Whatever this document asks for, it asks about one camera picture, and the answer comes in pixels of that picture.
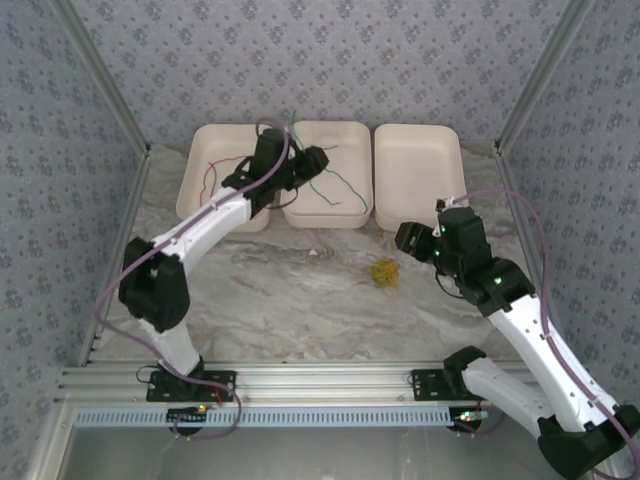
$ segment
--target wire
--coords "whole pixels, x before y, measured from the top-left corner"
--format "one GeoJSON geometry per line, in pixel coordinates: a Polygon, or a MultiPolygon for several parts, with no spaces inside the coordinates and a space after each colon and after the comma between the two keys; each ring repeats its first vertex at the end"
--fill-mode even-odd
{"type": "Polygon", "coordinates": [[[520,200],[524,205],[527,206],[529,211],[532,213],[533,218],[535,219],[536,225],[538,227],[538,233],[540,234],[540,243],[542,245],[542,288],[541,288],[542,291],[540,292],[540,325],[542,326],[542,331],[544,333],[545,338],[547,339],[549,348],[553,352],[553,355],[555,356],[558,363],[562,366],[562,369],[569,376],[569,378],[571,378],[573,383],[575,383],[575,385],[582,391],[582,393],[584,393],[584,395],[589,399],[589,401],[593,405],[595,405],[598,408],[598,410],[600,410],[600,412],[602,412],[602,414],[607,418],[607,420],[611,422],[611,424],[615,427],[615,429],[618,431],[622,439],[626,442],[627,446],[631,450],[634,468],[633,468],[633,472],[628,477],[623,477],[623,478],[614,477],[612,475],[609,475],[597,469],[594,469],[593,471],[596,475],[598,475],[601,478],[604,478],[605,480],[637,480],[638,477],[640,476],[640,449],[636,446],[635,442],[629,436],[629,434],[624,429],[622,424],[618,421],[618,419],[615,418],[615,416],[604,405],[602,405],[602,403],[600,403],[600,400],[598,399],[598,397],[596,397],[596,395],[593,392],[591,392],[589,387],[585,385],[584,382],[582,382],[582,380],[580,379],[580,377],[578,377],[578,375],[573,371],[571,366],[567,363],[565,358],[562,356],[562,353],[560,352],[558,345],[555,342],[555,339],[551,335],[551,328],[549,326],[549,317],[547,315],[547,311],[548,311],[547,296],[548,296],[548,290],[549,290],[549,286],[548,286],[549,249],[547,247],[547,243],[544,235],[542,219],[540,218],[540,215],[538,215],[538,212],[536,211],[535,207],[529,201],[529,199],[524,195],[514,190],[508,190],[506,188],[499,188],[499,187],[487,188],[484,190],[478,190],[476,192],[468,193],[467,195],[463,195],[462,197],[456,198],[453,201],[453,203],[457,204],[474,197],[487,195],[487,194],[494,194],[494,193],[504,193],[506,195],[510,195],[520,200]]]}
{"type": "Polygon", "coordinates": [[[453,293],[447,292],[447,290],[445,290],[445,288],[442,286],[442,283],[440,282],[440,272],[438,272],[437,270],[436,270],[436,282],[438,283],[440,290],[442,290],[444,293],[446,293],[450,297],[457,298],[458,300],[464,300],[464,297],[462,295],[454,295],[453,293]]]}
{"type": "Polygon", "coordinates": [[[153,368],[154,370],[157,370],[158,366],[157,365],[143,365],[138,370],[136,370],[136,380],[138,380],[138,382],[140,382],[140,383],[145,383],[145,384],[149,385],[151,382],[145,382],[144,380],[140,379],[140,372],[142,371],[143,368],[153,368]]]}
{"type": "Polygon", "coordinates": [[[155,355],[155,357],[158,359],[159,362],[162,362],[162,366],[168,370],[171,374],[173,374],[174,376],[180,378],[181,380],[184,380],[188,383],[193,383],[196,385],[203,385],[203,386],[208,386],[208,387],[217,387],[220,388],[221,390],[224,390],[225,392],[228,392],[231,397],[233,398],[233,400],[236,402],[236,404],[238,405],[238,411],[236,413],[236,416],[232,422],[232,424],[225,430],[223,430],[222,432],[216,433],[216,434],[212,434],[212,435],[201,435],[195,438],[195,440],[215,440],[215,439],[219,439],[219,438],[223,438],[226,437],[227,435],[233,433],[236,428],[238,428],[238,424],[240,423],[240,420],[242,419],[242,401],[240,400],[240,397],[238,396],[238,394],[236,393],[236,391],[233,388],[229,388],[227,385],[223,384],[223,383],[219,383],[219,382],[215,382],[213,380],[200,380],[197,378],[191,378],[188,377],[186,375],[183,375],[182,373],[178,372],[173,365],[171,365],[169,362],[166,361],[166,359],[164,358],[164,356],[162,355],[162,353],[150,342],[148,342],[147,340],[144,340],[143,338],[140,338],[136,335],[133,335],[125,330],[122,330],[119,327],[116,327],[114,324],[112,324],[111,322],[109,322],[108,320],[102,318],[102,311],[107,303],[107,301],[111,298],[111,296],[113,295],[113,292],[115,292],[116,288],[118,288],[118,286],[120,285],[120,282],[122,282],[122,280],[124,280],[127,276],[129,276],[131,274],[131,272],[133,272],[136,268],[138,268],[140,265],[142,265],[144,262],[146,262],[147,260],[149,260],[151,257],[153,257],[154,255],[156,255],[157,253],[161,252],[162,249],[166,248],[168,245],[171,244],[171,241],[174,239],[179,239],[180,237],[182,237],[186,232],[188,232],[191,228],[193,228],[195,225],[197,225],[198,223],[200,223],[204,218],[207,217],[207,215],[209,215],[211,212],[215,211],[220,205],[224,205],[226,202],[228,202],[229,200],[238,197],[240,195],[243,195],[244,193],[253,190],[254,188],[262,185],[264,182],[266,182],[267,180],[269,180],[269,178],[271,178],[277,171],[278,169],[282,166],[282,164],[284,163],[285,159],[288,156],[289,153],[289,135],[287,135],[285,128],[280,124],[280,122],[278,122],[275,119],[272,118],[261,118],[258,120],[258,122],[256,123],[256,129],[258,128],[259,125],[261,124],[265,124],[265,125],[269,125],[273,128],[277,128],[278,130],[280,130],[283,135],[284,135],[284,144],[283,144],[283,148],[282,148],[282,152],[280,153],[280,157],[278,158],[278,160],[276,161],[276,163],[273,165],[273,167],[271,167],[271,170],[269,170],[264,176],[262,176],[260,179],[256,180],[255,182],[247,185],[246,187],[243,187],[239,190],[233,191],[231,193],[229,193],[228,195],[225,195],[223,198],[221,198],[220,200],[218,200],[217,202],[213,203],[212,205],[209,205],[207,208],[205,208],[202,212],[200,212],[198,215],[196,215],[193,219],[189,220],[182,228],[180,228],[176,234],[174,235],[173,239],[167,239],[164,242],[159,243],[158,245],[156,245],[155,247],[153,247],[151,250],[149,250],[148,252],[146,252],[144,255],[142,255],[140,258],[136,259],[133,263],[131,263],[131,265],[129,265],[127,268],[125,268],[122,272],[120,272],[120,274],[113,280],[113,282],[111,282],[109,284],[109,286],[105,289],[105,291],[98,297],[97,301],[96,301],[96,305],[94,307],[94,311],[93,311],[93,315],[94,318],[96,320],[96,322],[103,326],[104,328],[107,328],[119,335],[122,335],[125,338],[128,338],[129,340],[145,347],[147,350],[149,350],[151,353],[153,353],[155,355]]]}
{"type": "Polygon", "coordinates": [[[329,200],[327,197],[325,197],[322,193],[320,193],[316,187],[313,186],[313,180],[309,180],[309,186],[311,187],[311,190],[313,190],[314,192],[316,192],[319,196],[321,196],[325,202],[327,202],[329,205],[331,205],[332,207],[335,205],[340,205],[340,202],[332,202],[331,200],[329,200]]]}
{"type": "Polygon", "coordinates": [[[360,195],[358,192],[356,192],[356,190],[351,186],[351,184],[349,182],[347,182],[342,175],[340,175],[338,172],[334,172],[333,170],[329,170],[328,168],[325,168],[325,170],[328,173],[333,173],[334,175],[337,175],[337,177],[342,180],[347,187],[349,187],[349,189],[360,199],[360,201],[362,202],[362,204],[364,205],[364,213],[367,213],[367,210],[369,210],[369,207],[367,207],[367,202],[364,201],[364,198],[362,198],[362,195],[360,195]]]}
{"type": "Polygon", "coordinates": [[[209,168],[207,168],[204,172],[204,177],[202,178],[202,190],[200,191],[200,206],[202,206],[202,195],[204,194],[204,192],[207,190],[207,176],[209,175],[209,172],[213,171],[213,185],[211,186],[211,195],[209,195],[209,198],[211,198],[213,196],[213,192],[216,189],[216,182],[218,181],[218,172],[216,171],[216,165],[222,162],[228,162],[231,160],[239,160],[240,158],[247,158],[247,155],[240,155],[238,157],[230,157],[230,158],[223,158],[222,160],[217,160],[213,163],[209,162],[209,168]]]}
{"type": "Polygon", "coordinates": [[[289,205],[291,205],[293,202],[295,202],[298,199],[298,189],[296,188],[296,196],[293,197],[293,200],[289,200],[287,203],[283,203],[282,205],[276,205],[275,207],[265,207],[267,210],[280,210],[284,207],[288,207],[289,205]]]}
{"type": "MultiPolygon", "coordinates": [[[[293,140],[298,144],[298,146],[304,150],[304,145],[302,144],[302,142],[300,141],[300,137],[298,137],[298,134],[296,133],[296,127],[294,125],[295,123],[295,118],[296,118],[296,110],[294,109],[293,112],[291,113],[291,118],[289,119],[289,132],[291,133],[291,136],[293,137],[293,140]]],[[[331,147],[327,147],[327,148],[322,148],[324,151],[328,151],[328,150],[333,150],[334,148],[338,148],[339,145],[333,145],[331,147]]],[[[344,177],[342,175],[340,175],[338,172],[335,172],[329,168],[325,168],[325,171],[328,173],[332,173],[334,175],[336,175],[340,180],[342,180],[343,183],[345,183],[347,185],[347,187],[349,187],[349,189],[362,201],[362,204],[364,205],[364,213],[366,214],[367,211],[369,210],[369,207],[367,206],[367,202],[364,200],[364,198],[362,198],[362,195],[360,195],[358,192],[356,192],[356,190],[351,186],[351,184],[344,179],[344,177]]],[[[311,180],[309,180],[309,186],[311,187],[311,189],[318,194],[320,197],[322,197],[322,199],[327,202],[329,205],[331,205],[332,207],[335,205],[340,205],[341,202],[332,202],[331,200],[329,200],[325,195],[323,195],[322,193],[320,193],[318,191],[318,189],[316,187],[313,186],[313,182],[311,180]]]]}

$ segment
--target metal frame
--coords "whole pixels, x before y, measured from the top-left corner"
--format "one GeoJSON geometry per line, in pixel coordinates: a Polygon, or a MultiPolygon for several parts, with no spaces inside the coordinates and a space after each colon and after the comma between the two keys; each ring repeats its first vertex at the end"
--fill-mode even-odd
{"type": "MultiPolygon", "coordinates": [[[[109,263],[107,264],[107,273],[104,277],[102,285],[100,286],[100,291],[104,291],[107,288],[107,286],[118,276],[118,274],[120,273],[120,269],[122,268],[122,256],[124,255],[124,249],[127,246],[127,242],[129,241],[131,230],[133,229],[133,222],[135,221],[136,215],[138,213],[138,205],[140,204],[142,192],[144,191],[144,187],[147,182],[149,166],[149,154],[148,152],[145,152],[142,155],[140,164],[138,165],[138,169],[136,170],[136,174],[133,180],[133,186],[131,187],[131,191],[129,192],[129,197],[127,198],[122,222],[120,223],[120,227],[118,228],[115,244],[111,252],[111,257],[109,257],[109,263]]],[[[110,307],[111,299],[109,299],[105,303],[104,308],[100,312],[101,315],[106,316],[110,307]]],[[[93,342],[98,339],[96,329],[96,320],[91,317],[88,322],[88,331],[85,335],[84,342],[82,343],[82,348],[80,349],[78,365],[82,365],[84,367],[89,362],[89,356],[93,351],[93,342]]]]}
{"type": "Polygon", "coordinates": [[[69,40],[82,57],[85,66],[91,72],[96,86],[111,107],[122,131],[136,149],[136,154],[143,154],[147,150],[144,135],[75,7],[70,0],[49,0],[49,5],[58,17],[69,40]]]}
{"type": "MultiPolygon", "coordinates": [[[[539,388],[528,369],[518,362],[498,364],[510,375],[539,388]]],[[[58,477],[78,411],[87,407],[149,408],[143,401],[146,386],[138,383],[135,362],[96,363],[90,368],[68,368],[56,393],[35,449],[29,480],[58,477]]],[[[425,406],[469,406],[475,402],[415,402],[408,376],[414,369],[442,368],[437,362],[323,362],[323,363],[233,363],[215,362],[210,368],[238,372],[238,393],[251,407],[402,407],[405,411],[425,406]]],[[[171,404],[172,408],[188,404],[171,404]]],[[[620,475],[621,467],[607,460],[602,467],[620,475]]]]}
{"type": "Polygon", "coordinates": [[[594,3],[595,0],[569,0],[562,10],[522,92],[498,134],[496,141],[501,152],[509,151],[520,130],[527,123],[533,107],[547,87],[556,67],[564,58],[564,54],[594,3]]]}

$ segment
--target floral wallpaper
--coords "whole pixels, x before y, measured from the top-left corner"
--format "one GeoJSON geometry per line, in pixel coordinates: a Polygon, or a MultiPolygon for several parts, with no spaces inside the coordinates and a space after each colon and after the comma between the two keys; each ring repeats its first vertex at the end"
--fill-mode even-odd
{"type": "Polygon", "coordinates": [[[565,0],[74,0],[147,140],[262,114],[493,139],[565,0]]]}
{"type": "Polygon", "coordinates": [[[620,402],[640,404],[640,4],[596,2],[515,146],[551,246],[557,322],[620,402]]]}
{"type": "Polygon", "coordinates": [[[0,479],[75,364],[138,159],[45,0],[0,2],[0,479]]]}

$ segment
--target red wire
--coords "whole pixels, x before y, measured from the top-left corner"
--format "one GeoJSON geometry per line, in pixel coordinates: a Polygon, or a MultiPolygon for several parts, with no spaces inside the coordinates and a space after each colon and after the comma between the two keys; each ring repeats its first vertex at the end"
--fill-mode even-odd
{"type": "Polygon", "coordinates": [[[222,162],[228,162],[231,160],[238,160],[240,158],[246,158],[246,155],[240,155],[238,157],[230,157],[230,158],[223,158],[222,160],[218,160],[216,162],[209,162],[209,168],[207,168],[204,172],[204,177],[202,178],[202,190],[200,191],[200,206],[202,206],[202,194],[207,190],[207,176],[209,175],[209,172],[211,170],[213,170],[213,174],[215,175],[213,177],[213,186],[211,187],[211,195],[209,195],[209,198],[213,197],[213,192],[216,189],[216,182],[218,181],[218,172],[216,171],[216,165],[222,162]]]}

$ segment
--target black bracket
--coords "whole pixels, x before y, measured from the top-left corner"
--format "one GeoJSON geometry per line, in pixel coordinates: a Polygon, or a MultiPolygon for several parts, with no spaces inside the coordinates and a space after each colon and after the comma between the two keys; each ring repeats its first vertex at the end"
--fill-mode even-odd
{"type": "Polygon", "coordinates": [[[464,384],[462,372],[467,366],[484,358],[486,354],[476,347],[464,347],[444,360],[441,370],[413,370],[411,386],[416,402],[429,400],[482,400],[472,394],[464,384]]]}
{"type": "MultiPolygon", "coordinates": [[[[227,385],[235,390],[238,375],[232,370],[205,370],[198,375],[198,379],[214,381],[227,385]]],[[[198,388],[185,398],[184,390],[176,389],[176,381],[182,382],[166,370],[156,370],[149,378],[147,402],[199,402],[199,403],[231,403],[233,397],[221,388],[197,385],[198,388]]]]}
{"type": "Polygon", "coordinates": [[[411,386],[416,402],[434,400],[482,400],[481,397],[466,392],[454,392],[445,378],[444,370],[412,370],[411,386]]]}
{"type": "Polygon", "coordinates": [[[177,423],[188,423],[193,425],[193,427],[170,427],[171,431],[175,428],[176,432],[180,435],[189,437],[202,430],[201,425],[207,421],[207,412],[201,412],[198,410],[198,407],[170,408],[167,410],[165,420],[167,423],[172,425],[177,423]]]}

